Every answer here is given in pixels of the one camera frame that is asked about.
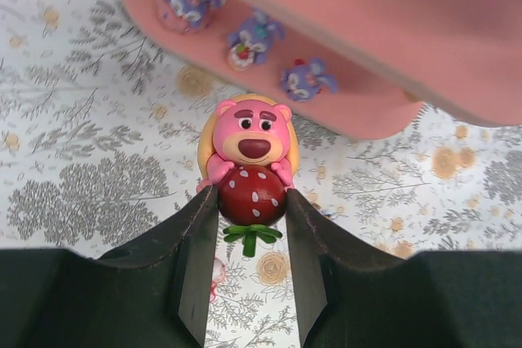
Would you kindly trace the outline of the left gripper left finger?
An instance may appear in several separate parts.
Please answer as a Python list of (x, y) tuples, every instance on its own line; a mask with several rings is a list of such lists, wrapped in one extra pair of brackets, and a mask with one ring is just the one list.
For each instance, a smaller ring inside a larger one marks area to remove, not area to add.
[(97, 259), (4, 249), (2, 346), (203, 346), (217, 226), (217, 191), (207, 187)]

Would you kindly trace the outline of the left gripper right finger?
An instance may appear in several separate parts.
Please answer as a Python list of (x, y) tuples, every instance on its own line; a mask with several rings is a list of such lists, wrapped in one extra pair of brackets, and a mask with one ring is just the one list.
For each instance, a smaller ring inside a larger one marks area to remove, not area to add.
[(386, 253), (287, 194), (303, 347), (518, 347), (520, 251)]

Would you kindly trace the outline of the pink flowerpot toy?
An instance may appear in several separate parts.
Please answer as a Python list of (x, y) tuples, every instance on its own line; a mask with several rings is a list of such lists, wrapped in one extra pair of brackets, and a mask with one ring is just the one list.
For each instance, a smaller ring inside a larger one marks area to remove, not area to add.
[(218, 189), (219, 212), (229, 221), (224, 241), (240, 241), (252, 258), (259, 240), (282, 237), (274, 224), (286, 211), (286, 194), (299, 168), (299, 143), (292, 112), (255, 94), (221, 101), (199, 139), (198, 189)]

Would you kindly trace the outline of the purple bunny head toy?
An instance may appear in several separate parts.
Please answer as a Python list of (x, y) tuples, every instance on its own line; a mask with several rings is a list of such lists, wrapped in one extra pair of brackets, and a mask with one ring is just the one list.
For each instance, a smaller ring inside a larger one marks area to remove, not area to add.
[(232, 69), (243, 71), (252, 65), (264, 64), (276, 40), (285, 38), (281, 22), (273, 20), (259, 9), (227, 36), (228, 63)]

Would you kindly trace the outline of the pink purple cupcake toy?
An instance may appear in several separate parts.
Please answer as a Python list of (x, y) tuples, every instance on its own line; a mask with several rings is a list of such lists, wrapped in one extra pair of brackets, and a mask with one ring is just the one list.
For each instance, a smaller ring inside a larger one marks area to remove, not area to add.
[(156, 0), (157, 18), (162, 26), (179, 34), (206, 29), (226, 0)]

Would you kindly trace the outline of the pink figure toy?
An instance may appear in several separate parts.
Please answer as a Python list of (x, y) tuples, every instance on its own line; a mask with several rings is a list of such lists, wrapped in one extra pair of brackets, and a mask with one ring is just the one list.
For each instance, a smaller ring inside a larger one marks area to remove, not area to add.
[(223, 283), (226, 279), (226, 266), (217, 257), (214, 257), (212, 281), (210, 286), (210, 303), (216, 299), (216, 288), (219, 284)]

